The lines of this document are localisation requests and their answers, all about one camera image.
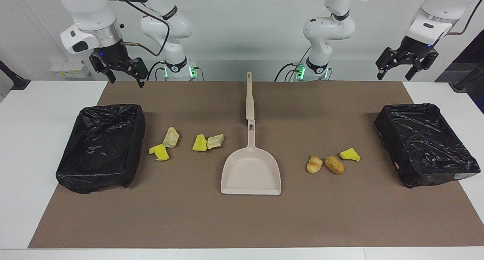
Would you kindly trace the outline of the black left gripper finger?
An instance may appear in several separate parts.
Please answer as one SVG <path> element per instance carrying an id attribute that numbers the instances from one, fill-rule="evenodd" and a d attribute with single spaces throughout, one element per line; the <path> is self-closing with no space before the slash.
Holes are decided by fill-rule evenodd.
<path id="1" fill-rule="evenodd" d="M 400 65 L 402 53 L 399 50 L 385 48 L 380 57 L 376 60 L 378 69 L 377 79 L 382 80 L 387 71 Z"/>
<path id="2" fill-rule="evenodd" d="M 405 78 L 407 81 L 413 79 L 414 75 L 421 70 L 428 70 L 434 63 L 435 59 L 438 57 L 439 53 L 436 50 L 431 50 L 430 53 L 419 58 L 418 55 L 410 55 L 412 67 L 406 73 Z"/>

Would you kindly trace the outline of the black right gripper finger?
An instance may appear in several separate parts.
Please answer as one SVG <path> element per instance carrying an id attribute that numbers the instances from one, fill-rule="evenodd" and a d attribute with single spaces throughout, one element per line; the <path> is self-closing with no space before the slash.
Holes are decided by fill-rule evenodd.
<path id="1" fill-rule="evenodd" d="M 147 79 L 147 67 L 140 57 L 121 61 L 121 70 L 135 79 L 139 88 L 144 87 Z"/>
<path id="2" fill-rule="evenodd" d="M 114 73 L 112 72 L 109 64 L 104 65 L 102 63 L 102 60 L 98 57 L 98 55 L 96 53 L 91 53 L 91 55 L 89 56 L 89 60 L 90 60 L 90 63 L 92 64 L 95 72 L 104 74 L 104 76 L 107 77 L 108 81 L 111 84 L 114 84 L 114 82 L 116 81 L 116 77 L 115 77 Z"/>

